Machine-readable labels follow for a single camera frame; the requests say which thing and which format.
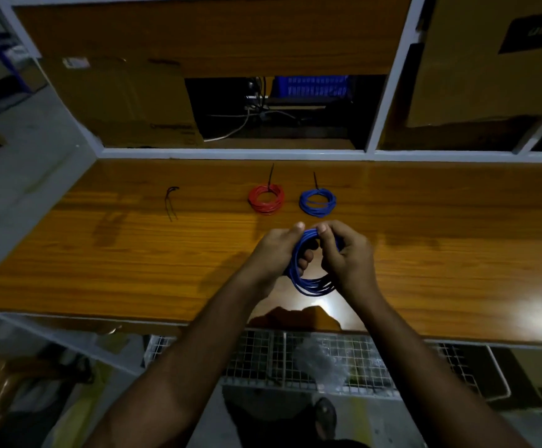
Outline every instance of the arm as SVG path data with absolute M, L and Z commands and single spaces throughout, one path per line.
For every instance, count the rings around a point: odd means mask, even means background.
M 317 229 L 323 268 L 364 322 L 426 443 L 439 447 L 529 447 L 383 299 L 368 240 L 338 221 L 321 223 Z M 334 233 L 345 241 L 341 252 L 335 247 Z
M 86 448 L 185 446 L 255 305 L 283 273 L 304 223 L 273 229 L 172 344 L 112 405 Z M 310 250 L 299 260 L 304 270 Z

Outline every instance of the blue plastic crate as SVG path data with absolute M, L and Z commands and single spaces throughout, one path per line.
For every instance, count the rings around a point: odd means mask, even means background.
M 344 97 L 348 75 L 275 77 L 279 97 Z

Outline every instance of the blue wire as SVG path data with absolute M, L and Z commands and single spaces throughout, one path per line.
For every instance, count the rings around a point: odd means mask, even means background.
M 307 248 L 307 242 L 318 238 L 319 233 L 316 228 L 307 229 L 294 247 L 290 265 L 288 265 L 288 269 L 286 270 L 287 276 L 292 280 L 296 289 L 308 297 L 322 297 L 335 290 L 335 286 L 331 283 L 331 279 L 328 275 L 321 278 L 305 279 L 300 277 L 298 273 L 298 259 L 304 254 Z M 336 236 L 335 245 L 337 245 L 337 249 L 341 251 L 344 247 L 343 239 Z
M 316 203 L 310 200 L 312 195 L 324 196 L 327 199 L 326 203 Z M 300 195 L 300 209 L 306 212 L 308 215 L 313 217 L 323 218 L 331 213 L 335 209 L 337 204 L 337 198 L 327 189 L 312 189 L 302 192 Z

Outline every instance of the red wire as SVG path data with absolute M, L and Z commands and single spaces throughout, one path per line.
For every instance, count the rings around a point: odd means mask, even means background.
M 260 195 L 267 192 L 277 196 L 274 201 L 269 201 L 268 203 L 262 203 L 260 201 L 257 201 Z M 283 193 L 283 189 L 280 185 L 275 184 L 271 184 L 270 186 L 260 185 L 258 187 L 254 187 L 252 190 L 250 190 L 250 193 L 248 194 L 248 202 L 250 203 L 252 208 L 256 212 L 264 215 L 271 215 L 281 209 L 284 199 L 285 194 Z

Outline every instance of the person's right arm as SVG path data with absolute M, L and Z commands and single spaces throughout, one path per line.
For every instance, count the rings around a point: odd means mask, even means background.
M 317 230 L 323 268 L 364 322 L 424 441 L 430 447 L 528 448 L 385 301 L 366 237 L 336 220 L 320 223 Z M 345 241 L 341 252 L 334 234 Z

